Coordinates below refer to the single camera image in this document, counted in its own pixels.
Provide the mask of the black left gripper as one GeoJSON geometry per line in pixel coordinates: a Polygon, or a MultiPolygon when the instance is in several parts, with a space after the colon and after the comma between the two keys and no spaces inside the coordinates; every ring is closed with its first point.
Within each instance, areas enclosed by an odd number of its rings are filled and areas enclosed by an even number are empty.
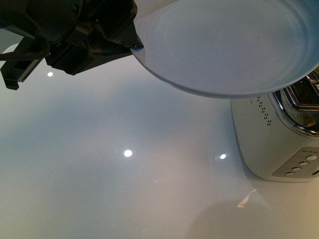
{"type": "Polygon", "coordinates": [[[69,75],[131,55],[144,47],[133,0],[3,0],[2,29],[22,36],[0,56],[5,86],[18,89],[45,60],[69,75]]]}

